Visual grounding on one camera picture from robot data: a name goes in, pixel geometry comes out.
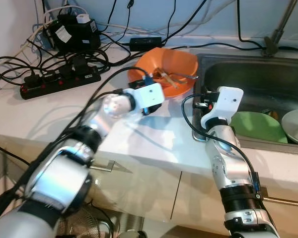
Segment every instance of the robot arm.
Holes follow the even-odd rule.
[[[34,171],[22,205],[0,218],[0,238],[54,238],[61,217],[76,212],[92,184],[89,167],[98,146],[121,115],[161,104],[158,83],[94,102],[82,124]]]
[[[208,135],[240,147],[228,124],[243,96],[238,88],[220,87],[211,112],[201,118]],[[208,139],[206,152],[225,209],[224,225],[232,238],[279,238],[268,213],[262,207],[261,195],[245,159],[226,143]]]

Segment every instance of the kitchen sink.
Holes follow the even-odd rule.
[[[198,75],[194,92],[216,91],[220,86],[241,88],[244,96],[239,111],[273,112],[281,122],[282,117],[298,109],[298,59],[265,58],[230,55],[197,55]],[[207,109],[197,108],[199,97],[193,101],[193,125],[203,130],[201,117]],[[193,132],[196,140],[205,137]],[[237,135],[241,146],[287,153],[298,153],[298,145],[279,143]]]

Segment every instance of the cabinet handle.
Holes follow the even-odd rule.
[[[286,200],[286,199],[280,199],[280,198],[274,198],[274,197],[264,197],[264,201],[275,202],[275,203],[298,207],[298,201],[292,201],[292,200]]]
[[[89,168],[92,170],[100,170],[104,172],[112,172],[115,165],[115,161],[110,160],[108,161],[107,166],[98,166],[98,165],[92,165]]]

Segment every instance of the orange bowl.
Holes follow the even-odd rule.
[[[175,83],[178,88],[174,88],[169,83],[165,82],[163,78],[154,78],[155,82],[161,84],[165,97],[174,97],[188,92],[194,85],[194,79],[188,79],[172,73],[182,73],[187,75],[195,75],[198,69],[197,56],[171,49],[154,48],[145,53],[135,64],[135,66],[143,68],[148,73],[154,73],[156,68],[161,68],[171,78],[176,78],[180,81],[186,81],[185,84]],[[142,79],[143,72],[131,69],[128,71],[128,78],[130,82]]]

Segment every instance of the wall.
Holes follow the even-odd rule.
[[[128,10],[126,8],[129,0],[118,0],[111,23],[126,25]],[[210,12],[230,0],[211,1]],[[49,0],[51,7],[60,6],[60,0]],[[114,0],[69,0],[69,3],[77,3],[88,10],[96,22],[107,22]],[[284,14],[289,0],[241,0],[241,31],[243,37],[263,38],[270,36],[277,28]],[[171,23],[179,23],[189,19],[191,14],[201,3],[201,0],[178,0],[175,15]],[[196,15],[193,21],[202,18],[208,2]],[[173,0],[135,0],[131,8],[130,26],[141,26],[156,29],[167,25],[168,19],[173,11]],[[223,11],[216,15],[205,25],[201,25],[192,35],[199,36],[236,36],[236,1],[228,5]],[[186,33],[194,26],[188,26],[181,33]],[[121,31],[108,28],[110,31]],[[298,40],[298,3],[286,25],[283,39]]]
[[[41,22],[40,0],[0,0],[0,56],[14,55]],[[26,56],[19,55],[29,61],[34,56],[36,50],[31,49],[27,49]]]

